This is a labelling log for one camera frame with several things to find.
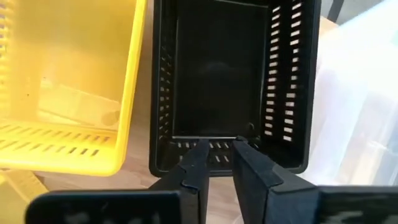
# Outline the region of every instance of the black plastic basket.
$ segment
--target black plastic basket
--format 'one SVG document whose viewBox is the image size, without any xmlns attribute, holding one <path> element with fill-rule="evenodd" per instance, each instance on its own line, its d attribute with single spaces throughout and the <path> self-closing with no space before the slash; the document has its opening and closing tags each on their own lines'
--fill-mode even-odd
<svg viewBox="0 0 398 224">
<path fill-rule="evenodd" d="M 211 175 L 231 175 L 236 136 L 304 171 L 320 1 L 158 0 L 154 10 L 151 173 L 206 138 Z"/>
</svg>

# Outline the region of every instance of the table surface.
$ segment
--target table surface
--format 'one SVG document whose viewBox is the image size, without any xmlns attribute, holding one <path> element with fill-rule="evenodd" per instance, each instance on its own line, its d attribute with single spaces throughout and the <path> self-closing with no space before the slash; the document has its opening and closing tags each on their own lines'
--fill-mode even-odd
<svg viewBox="0 0 398 224">
<path fill-rule="evenodd" d="M 142 44 L 141 61 L 137 78 L 134 109 L 129 135 L 126 161 L 122 169 L 111 177 L 89 177 L 71 174 L 36 172 L 49 190 L 73 189 L 144 189 L 157 178 L 148 169 L 150 83 L 152 61 L 153 0 L 149 0 Z M 320 35 L 337 27 L 321 18 Z M 241 212 L 231 177 L 210 180 L 208 223 L 232 223 Z"/>
</svg>

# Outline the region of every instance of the yellow plastic basket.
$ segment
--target yellow plastic basket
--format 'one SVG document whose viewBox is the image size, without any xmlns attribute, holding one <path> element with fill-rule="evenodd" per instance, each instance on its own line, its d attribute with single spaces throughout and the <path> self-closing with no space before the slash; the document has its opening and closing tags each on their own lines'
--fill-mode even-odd
<svg viewBox="0 0 398 224">
<path fill-rule="evenodd" d="M 0 223 L 25 223 L 25 209 L 30 201 L 47 192 L 30 171 L 0 170 Z"/>
<path fill-rule="evenodd" d="M 112 175 L 146 0 L 0 0 L 0 167 Z"/>
</svg>

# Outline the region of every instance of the basket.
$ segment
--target basket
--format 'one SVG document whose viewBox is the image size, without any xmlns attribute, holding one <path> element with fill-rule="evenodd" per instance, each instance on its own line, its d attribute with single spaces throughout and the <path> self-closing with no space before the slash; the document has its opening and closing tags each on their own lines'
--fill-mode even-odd
<svg viewBox="0 0 398 224">
<path fill-rule="evenodd" d="M 210 174 L 229 176 L 236 136 L 304 171 L 320 2 L 161 0 L 154 7 L 152 174 L 166 174 L 205 138 Z"/>
<path fill-rule="evenodd" d="M 25 223 L 25 209 L 30 201 L 47 192 L 30 171 L 0 170 L 0 223 Z"/>
<path fill-rule="evenodd" d="M 120 169 L 145 11 L 146 0 L 0 0 L 0 167 Z"/>
</svg>

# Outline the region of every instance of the wooden table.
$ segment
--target wooden table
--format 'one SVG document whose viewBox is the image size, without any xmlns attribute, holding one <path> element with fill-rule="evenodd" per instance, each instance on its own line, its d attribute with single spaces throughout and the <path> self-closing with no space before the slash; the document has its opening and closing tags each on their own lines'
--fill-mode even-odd
<svg viewBox="0 0 398 224">
<path fill-rule="evenodd" d="M 156 181 L 148 170 L 150 82 L 152 61 L 152 12 L 149 1 L 142 45 L 141 62 L 137 78 L 133 117 L 126 161 L 122 169 L 111 177 L 36 172 L 49 190 L 63 189 L 143 189 Z M 320 35 L 336 27 L 325 18 L 321 19 Z M 232 223 L 241 212 L 230 177 L 210 180 L 208 223 Z"/>
</svg>

